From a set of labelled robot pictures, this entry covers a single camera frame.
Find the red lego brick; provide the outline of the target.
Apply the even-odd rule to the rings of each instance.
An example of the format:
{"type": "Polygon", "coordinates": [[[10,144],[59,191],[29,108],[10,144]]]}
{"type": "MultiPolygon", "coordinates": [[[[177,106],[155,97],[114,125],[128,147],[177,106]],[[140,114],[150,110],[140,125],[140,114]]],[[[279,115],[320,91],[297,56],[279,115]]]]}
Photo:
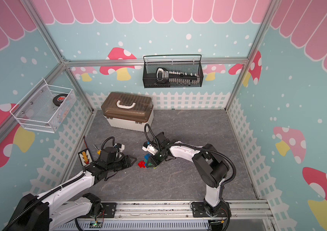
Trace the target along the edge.
{"type": "Polygon", "coordinates": [[[146,162],[145,162],[145,161],[140,161],[140,162],[138,163],[138,166],[139,166],[140,168],[145,168],[145,167],[146,167],[146,162]]]}

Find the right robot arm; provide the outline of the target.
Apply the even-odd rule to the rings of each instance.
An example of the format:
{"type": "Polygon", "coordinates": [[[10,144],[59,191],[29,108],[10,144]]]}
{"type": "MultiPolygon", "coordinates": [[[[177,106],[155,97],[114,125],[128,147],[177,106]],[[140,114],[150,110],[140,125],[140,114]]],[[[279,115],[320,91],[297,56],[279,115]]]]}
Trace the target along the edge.
{"type": "Polygon", "coordinates": [[[194,164],[206,184],[203,202],[191,204],[194,217],[231,217],[230,205],[222,198],[225,184],[236,176],[236,167],[228,157],[210,144],[193,146],[180,141],[170,142],[164,133],[158,134],[153,141],[147,140],[142,149],[149,153],[145,156],[147,168],[155,168],[164,161],[177,158],[194,164]]]}

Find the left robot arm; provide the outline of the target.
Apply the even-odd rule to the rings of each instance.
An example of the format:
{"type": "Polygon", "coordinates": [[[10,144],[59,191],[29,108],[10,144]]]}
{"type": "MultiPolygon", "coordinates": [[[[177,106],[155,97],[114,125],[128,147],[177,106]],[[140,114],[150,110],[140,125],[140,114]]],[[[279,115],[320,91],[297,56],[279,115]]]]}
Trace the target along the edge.
{"type": "Polygon", "coordinates": [[[82,216],[90,216],[97,223],[100,218],[111,215],[110,208],[106,208],[99,197],[86,193],[75,201],[70,199],[100,181],[107,181],[110,173],[133,166],[136,160],[123,154],[120,146],[102,149],[97,160],[83,166],[82,171],[68,181],[39,195],[25,195],[4,230],[52,231],[82,216]]]}

